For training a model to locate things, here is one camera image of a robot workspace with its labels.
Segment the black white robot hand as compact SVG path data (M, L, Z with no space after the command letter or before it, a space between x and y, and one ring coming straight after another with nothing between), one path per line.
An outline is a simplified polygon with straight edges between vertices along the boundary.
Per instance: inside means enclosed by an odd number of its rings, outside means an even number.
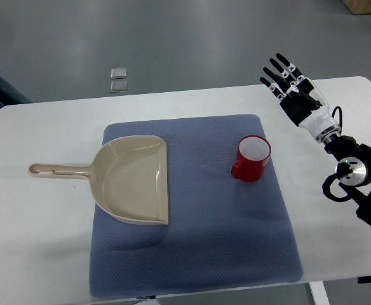
M290 121L307 130L318 143L340 137L342 123L331 115L329 103L313 81L280 53L269 62L276 72L264 67L268 78L261 77L260 82L278 99Z

